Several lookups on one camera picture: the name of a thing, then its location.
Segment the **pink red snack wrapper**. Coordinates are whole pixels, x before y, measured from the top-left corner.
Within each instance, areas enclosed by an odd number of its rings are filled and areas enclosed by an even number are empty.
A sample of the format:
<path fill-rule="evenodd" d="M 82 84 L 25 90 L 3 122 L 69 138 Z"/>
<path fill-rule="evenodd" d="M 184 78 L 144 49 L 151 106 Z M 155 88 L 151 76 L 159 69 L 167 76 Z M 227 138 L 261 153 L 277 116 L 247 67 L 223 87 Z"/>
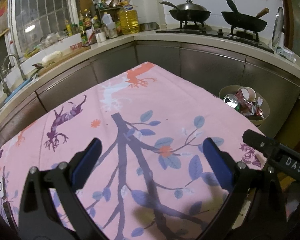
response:
<path fill-rule="evenodd" d="M 264 119 L 264 113 L 261 108 L 261 106 L 263 105 L 263 99 L 261 97 L 256 96 L 255 101 L 248 101 L 243 97 L 242 92 L 240 90 L 238 90 L 235 93 L 235 96 L 237 96 L 239 100 L 239 112 L 243 116 L 247 118 Z"/>

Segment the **green soda can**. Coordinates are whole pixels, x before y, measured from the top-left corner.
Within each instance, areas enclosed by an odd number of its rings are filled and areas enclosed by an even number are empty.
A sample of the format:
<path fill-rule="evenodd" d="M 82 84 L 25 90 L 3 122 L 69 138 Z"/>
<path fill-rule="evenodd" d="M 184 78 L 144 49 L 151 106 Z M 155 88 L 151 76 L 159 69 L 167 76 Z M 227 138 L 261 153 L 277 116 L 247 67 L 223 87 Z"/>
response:
<path fill-rule="evenodd" d="M 231 108 L 233 108 L 236 111 L 239 111 L 240 109 L 240 103 L 239 100 L 237 98 L 237 96 L 235 96 L 235 94 L 227 94 L 224 98 L 223 101 L 230 106 Z"/>

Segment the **pink paper cup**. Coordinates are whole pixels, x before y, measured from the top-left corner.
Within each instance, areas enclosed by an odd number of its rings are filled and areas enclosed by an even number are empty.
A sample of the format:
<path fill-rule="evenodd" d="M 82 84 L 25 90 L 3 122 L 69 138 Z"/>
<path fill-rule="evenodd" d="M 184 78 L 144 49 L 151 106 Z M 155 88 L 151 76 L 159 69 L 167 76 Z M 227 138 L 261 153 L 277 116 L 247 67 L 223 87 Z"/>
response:
<path fill-rule="evenodd" d="M 242 95 L 246 100 L 255 101 L 256 92 L 251 87 L 241 87 L 239 90 L 242 92 Z"/>

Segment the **beige trash bin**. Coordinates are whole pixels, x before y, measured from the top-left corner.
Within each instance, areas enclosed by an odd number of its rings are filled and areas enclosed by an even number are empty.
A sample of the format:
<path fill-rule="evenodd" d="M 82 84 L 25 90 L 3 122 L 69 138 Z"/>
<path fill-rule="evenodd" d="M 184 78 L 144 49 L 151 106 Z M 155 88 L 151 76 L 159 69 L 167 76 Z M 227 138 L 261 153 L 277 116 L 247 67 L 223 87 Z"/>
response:
<path fill-rule="evenodd" d="M 261 126 L 270 115 L 266 100 L 251 87 L 226 86 L 219 91 L 219 98 L 256 127 Z"/>

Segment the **chrome kitchen faucet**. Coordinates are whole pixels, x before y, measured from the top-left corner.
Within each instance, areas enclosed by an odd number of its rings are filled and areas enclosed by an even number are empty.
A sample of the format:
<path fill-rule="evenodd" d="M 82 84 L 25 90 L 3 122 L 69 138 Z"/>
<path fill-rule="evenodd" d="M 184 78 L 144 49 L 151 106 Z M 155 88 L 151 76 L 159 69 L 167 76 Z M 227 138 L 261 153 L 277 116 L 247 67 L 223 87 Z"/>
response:
<path fill-rule="evenodd" d="M 7 55 L 0 66 L 2 92 L 6 96 L 10 96 L 24 81 L 27 81 L 27 77 L 22 70 L 18 57 L 15 54 Z"/>

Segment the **kitchen window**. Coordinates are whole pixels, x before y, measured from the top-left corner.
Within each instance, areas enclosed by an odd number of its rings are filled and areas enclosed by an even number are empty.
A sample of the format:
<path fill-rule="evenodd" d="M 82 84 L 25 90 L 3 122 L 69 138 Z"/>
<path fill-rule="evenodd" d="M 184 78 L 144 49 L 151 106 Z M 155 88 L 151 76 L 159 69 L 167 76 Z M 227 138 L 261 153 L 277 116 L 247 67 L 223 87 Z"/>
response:
<path fill-rule="evenodd" d="M 51 33 L 61 33 L 76 22 L 71 3 L 75 0 L 10 0 L 11 28 L 19 56 L 34 50 Z"/>

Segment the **pink floral tablecloth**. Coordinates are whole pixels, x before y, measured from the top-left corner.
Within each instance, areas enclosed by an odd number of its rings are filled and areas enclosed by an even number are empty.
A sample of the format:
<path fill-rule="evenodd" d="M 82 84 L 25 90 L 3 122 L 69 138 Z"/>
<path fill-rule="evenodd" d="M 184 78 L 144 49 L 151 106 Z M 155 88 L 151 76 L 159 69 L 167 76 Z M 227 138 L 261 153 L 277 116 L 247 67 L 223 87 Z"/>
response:
<path fill-rule="evenodd" d="M 102 154 L 77 196 L 110 239 L 195 239 L 227 192 L 202 150 L 206 138 L 235 161 L 261 169 L 266 160 L 242 141 L 254 129 L 208 91 L 142 63 L 67 100 L 0 146 L 0 177 L 19 218 L 28 170 L 70 161 L 94 138 Z"/>

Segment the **gas stove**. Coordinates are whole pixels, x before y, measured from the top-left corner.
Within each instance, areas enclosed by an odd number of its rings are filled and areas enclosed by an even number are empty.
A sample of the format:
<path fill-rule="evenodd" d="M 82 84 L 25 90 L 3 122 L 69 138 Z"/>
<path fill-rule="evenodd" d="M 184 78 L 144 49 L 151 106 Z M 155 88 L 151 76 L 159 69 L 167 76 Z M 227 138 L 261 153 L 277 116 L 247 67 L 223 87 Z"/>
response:
<path fill-rule="evenodd" d="M 226 40 L 232 40 L 255 48 L 259 48 L 272 54 L 274 53 L 270 46 L 259 39 L 259 35 L 257 32 L 250 32 L 241 29 L 237 30 L 235 27 L 231 27 L 230 31 L 226 31 L 224 29 L 213 30 L 204 22 L 194 22 L 194 24 L 180 22 L 178 28 L 157 30 L 156 33 L 191 34 L 223 38 Z"/>

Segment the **glass pot lid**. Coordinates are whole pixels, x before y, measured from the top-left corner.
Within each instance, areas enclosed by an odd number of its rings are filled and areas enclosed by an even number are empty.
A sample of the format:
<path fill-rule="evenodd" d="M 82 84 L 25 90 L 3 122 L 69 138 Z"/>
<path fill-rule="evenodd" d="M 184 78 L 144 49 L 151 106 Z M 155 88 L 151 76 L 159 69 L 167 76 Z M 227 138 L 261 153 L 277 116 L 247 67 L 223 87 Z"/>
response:
<path fill-rule="evenodd" d="M 271 46 L 273 48 L 276 48 L 279 44 L 282 33 L 284 33 L 284 14 L 283 7 L 279 7 L 276 13 L 273 36 L 271 40 Z"/>

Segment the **black frying pan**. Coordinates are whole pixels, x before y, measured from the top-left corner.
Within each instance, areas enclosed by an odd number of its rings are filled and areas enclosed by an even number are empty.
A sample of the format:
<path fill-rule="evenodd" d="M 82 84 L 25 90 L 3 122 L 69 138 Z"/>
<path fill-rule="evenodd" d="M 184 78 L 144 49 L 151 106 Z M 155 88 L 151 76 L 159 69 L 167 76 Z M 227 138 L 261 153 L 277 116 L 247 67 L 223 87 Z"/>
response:
<path fill-rule="evenodd" d="M 226 0 L 226 2 L 231 11 L 222 11 L 221 13 L 229 25 L 257 33 L 265 29 L 267 22 L 261 17 L 269 13 L 268 8 L 264 8 L 256 16 L 250 16 L 240 13 L 232 0 Z"/>

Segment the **wooden cutting board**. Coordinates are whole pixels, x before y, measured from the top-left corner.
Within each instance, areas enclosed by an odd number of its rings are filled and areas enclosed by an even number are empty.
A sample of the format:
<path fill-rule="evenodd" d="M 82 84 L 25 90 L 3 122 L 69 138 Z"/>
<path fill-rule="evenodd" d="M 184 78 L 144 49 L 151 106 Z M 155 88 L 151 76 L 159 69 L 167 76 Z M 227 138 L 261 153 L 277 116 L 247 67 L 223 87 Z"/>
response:
<path fill-rule="evenodd" d="M 53 68 L 57 67 L 58 65 L 62 64 L 63 62 L 68 61 L 69 59 L 79 55 L 80 53 L 90 50 L 90 49 L 91 49 L 91 46 L 86 46 L 86 47 L 81 47 L 81 48 L 77 48 L 74 50 L 71 49 L 71 51 L 69 53 L 65 53 L 63 51 L 54 56 L 51 56 L 51 59 L 49 59 L 49 61 L 47 61 L 46 63 L 36 64 L 36 68 L 38 69 L 38 72 L 37 72 L 38 77 L 44 75 L 48 71 L 50 71 Z"/>

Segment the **wok with lid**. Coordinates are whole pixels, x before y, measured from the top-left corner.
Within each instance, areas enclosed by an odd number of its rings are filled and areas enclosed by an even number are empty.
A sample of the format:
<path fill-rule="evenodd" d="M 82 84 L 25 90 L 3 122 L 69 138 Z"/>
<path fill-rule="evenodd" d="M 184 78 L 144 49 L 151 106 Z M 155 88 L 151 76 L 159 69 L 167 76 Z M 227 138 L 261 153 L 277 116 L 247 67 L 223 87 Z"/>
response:
<path fill-rule="evenodd" d="M 211 12 L 203 6 L 194 4 L 192 0 L 187 0 L 186 3 L 174 5 L 168 1 L 161 1 L 160 4 L 172 7 L 170 15 L 179 22 L 197 22 L 203 23 L 209 17 Z"/>

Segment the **large cooking oil bottle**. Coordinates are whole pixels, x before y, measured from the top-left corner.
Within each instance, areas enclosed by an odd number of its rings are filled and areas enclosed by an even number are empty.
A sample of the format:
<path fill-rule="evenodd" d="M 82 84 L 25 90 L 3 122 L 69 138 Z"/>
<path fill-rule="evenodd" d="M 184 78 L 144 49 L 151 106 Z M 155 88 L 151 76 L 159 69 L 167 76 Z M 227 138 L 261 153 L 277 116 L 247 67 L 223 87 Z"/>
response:
<path fill-rule="evenodd" d="M 123 35 L 137 34 L 140 31 L 138 13 L 133 5 L 124 5 L 118 12 Z"/>

